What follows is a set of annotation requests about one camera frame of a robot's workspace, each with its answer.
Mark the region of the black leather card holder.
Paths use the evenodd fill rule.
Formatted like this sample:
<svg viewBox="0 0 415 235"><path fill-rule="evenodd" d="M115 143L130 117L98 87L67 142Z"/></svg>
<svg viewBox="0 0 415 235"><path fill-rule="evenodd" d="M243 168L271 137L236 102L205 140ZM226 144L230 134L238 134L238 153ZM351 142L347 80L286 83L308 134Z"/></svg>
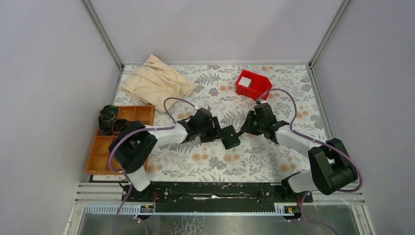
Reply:
<svg viewBox="0 0 415 235"><path fill-rule="evenodd" d="M224 148L226 150L237 147L241 143L239 136L233 125L229 125L222 128L220 134L220 140L222 141Z"/></svg>

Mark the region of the red plastic bin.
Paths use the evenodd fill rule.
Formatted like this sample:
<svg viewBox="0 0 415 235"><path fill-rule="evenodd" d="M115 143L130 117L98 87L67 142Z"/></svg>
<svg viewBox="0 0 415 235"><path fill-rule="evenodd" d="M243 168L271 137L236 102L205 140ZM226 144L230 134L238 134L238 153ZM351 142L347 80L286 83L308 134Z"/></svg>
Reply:
<svg viewBox="0 0 415 235"><path fill-rule="evenodd" d="M249 88L238 85L238 82L242 76L252 80L252 84ZM264 93L265 95L262 98L266 100L268 97L268 93L266 91L272 88L272 84L268 77L248 70L241 71L239 77L235 82L235 86L235 92L238 95L243 95L253 100L257 100Z"/></svg>

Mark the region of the stack of credit cards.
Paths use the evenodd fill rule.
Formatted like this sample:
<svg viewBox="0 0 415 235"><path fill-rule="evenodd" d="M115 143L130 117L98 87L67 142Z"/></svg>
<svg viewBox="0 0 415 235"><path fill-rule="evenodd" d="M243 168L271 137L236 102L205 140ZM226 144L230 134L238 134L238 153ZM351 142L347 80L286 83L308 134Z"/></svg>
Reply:
<svg viewBox="0 0 415 235"><path fill-rule="evenodd" d="M252 80L244 76L242 76L238 82L238 85L242 87L247 87L247 88L249 88L251 84L252 84Z"/></svg>

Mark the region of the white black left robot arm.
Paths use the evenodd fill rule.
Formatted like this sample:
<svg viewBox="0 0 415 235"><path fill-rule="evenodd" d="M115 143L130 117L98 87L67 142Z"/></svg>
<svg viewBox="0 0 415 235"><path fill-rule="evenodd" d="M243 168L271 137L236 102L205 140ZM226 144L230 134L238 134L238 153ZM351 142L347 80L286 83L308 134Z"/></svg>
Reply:
<svg viewBox="0 0 415 235"><path fill-rule="evenodd" d="M201 143L220 139L218 118L200 108L187 119L174 121L172 126L149 126L133 121L110 144L109 163L115 159L121 171L134 187L133 195L140 201L151 197L151 180L144 163L154 148L166 144L182 144L200 139Z"/></svg>

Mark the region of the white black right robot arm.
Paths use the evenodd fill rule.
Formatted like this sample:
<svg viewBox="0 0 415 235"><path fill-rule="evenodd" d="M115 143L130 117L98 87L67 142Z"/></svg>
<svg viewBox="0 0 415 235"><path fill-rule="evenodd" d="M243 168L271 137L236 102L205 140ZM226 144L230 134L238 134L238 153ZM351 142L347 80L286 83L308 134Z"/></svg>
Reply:
<svg viewBox="0 0 415 235"><path fill-rule="evenodd" d="M268 103L257 104L248 112L237 134L241 136L244 133L263 135L308 158L309 171L295 173L281 181L280 194L285 201L292 202L306 191L320 191L325 195L344 192L344 187L359 177L341 140L321 141L295 131L290 123L277 120Z"/></svg>

